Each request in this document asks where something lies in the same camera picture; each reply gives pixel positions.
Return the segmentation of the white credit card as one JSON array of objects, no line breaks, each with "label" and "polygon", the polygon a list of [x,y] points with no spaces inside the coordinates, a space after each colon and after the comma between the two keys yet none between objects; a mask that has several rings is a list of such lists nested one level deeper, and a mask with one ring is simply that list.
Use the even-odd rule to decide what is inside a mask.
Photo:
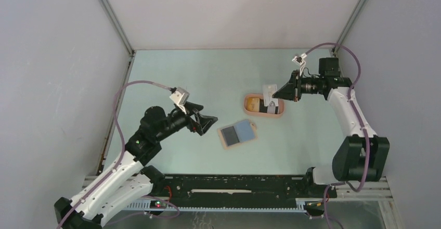
[{"label": "white credit card", "polygon": [[263,92],[263,100],[264,100],[264,106],[279,106],[279,101],[277,98],[273,97],[273,94],[275,94],[278,90],[276,84],[265,84],[262,87]]}]

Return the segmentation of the gold credit card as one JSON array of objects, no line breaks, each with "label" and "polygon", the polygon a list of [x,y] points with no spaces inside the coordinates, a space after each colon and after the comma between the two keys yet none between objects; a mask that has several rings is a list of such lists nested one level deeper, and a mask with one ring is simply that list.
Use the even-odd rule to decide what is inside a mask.
[{"label": "gold credit card", "polygon": [[250,97],[246,102],[246,110],[249,112],[260,112],[261,99],[258,97]]}]

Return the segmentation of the beige leather card holder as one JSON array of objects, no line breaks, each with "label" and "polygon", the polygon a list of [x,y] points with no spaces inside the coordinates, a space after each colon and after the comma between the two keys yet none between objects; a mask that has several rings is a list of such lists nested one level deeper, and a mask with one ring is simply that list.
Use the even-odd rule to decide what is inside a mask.
[{"label": "beige leather card holder", "polygon": [[[229,126],[233,126],[235,128],[235,130],[236,130],[236,132],[238,134],[240,142],[238,144],[226,147],[224,139],[223,139],[222,134],[221,134],[221,129],[229,127]],[[254,141],[254,140],[257,139],[257,133],[256,133],[257,127],[249,119],[238,121],[238,122],[236,122],[234,124],[227,125],[227,126],[225,126],[223,128],[219,128],[217,130],[217,132],[218,132],[218,136],[219,136],[221,145],[223,146],[224,149],[231,149],[231,148],[233,148],[235,146],[239,146],[239,145],[242,145],[244,143],[251,142],[251,141]]]}]

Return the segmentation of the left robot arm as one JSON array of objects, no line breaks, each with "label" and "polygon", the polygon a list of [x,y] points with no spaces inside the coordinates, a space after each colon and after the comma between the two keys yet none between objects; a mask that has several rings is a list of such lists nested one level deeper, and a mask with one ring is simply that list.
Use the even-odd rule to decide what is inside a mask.
[{"label": "left robot arm", "polygon": [[109,167],[77,195],[56,201],[58,228],[103,228],[136,199],[160,195],[164,181],[157,177],[160,172],[147,164],[162,149],[162,140],[183,128],[202,136],[217,122],[215,116],[202,115],[202,109],[191,102],[169,114],[159,106],[148,108],[138,130]]}]

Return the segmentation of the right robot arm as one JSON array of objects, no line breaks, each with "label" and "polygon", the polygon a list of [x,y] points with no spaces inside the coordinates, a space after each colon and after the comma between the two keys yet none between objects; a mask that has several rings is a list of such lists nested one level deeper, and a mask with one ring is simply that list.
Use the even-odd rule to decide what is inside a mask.
[{"label": "right robot arm", "polygon": [[300,68],[291,73],[289,81],[273,97],[297,102],[306,94],[322,95],[334,110],[345,138],[331,166],[312,169],[312,177],[302,183],[303,192],[315,197],[327,184],[378,182],[390,149],[389,140],[378,136],[368,124],[357,103],[352,81],[341,76],[337,58],[319,59],[319,74],[309,77],[303,76],[305,58],[305,54],[293,58]]}]

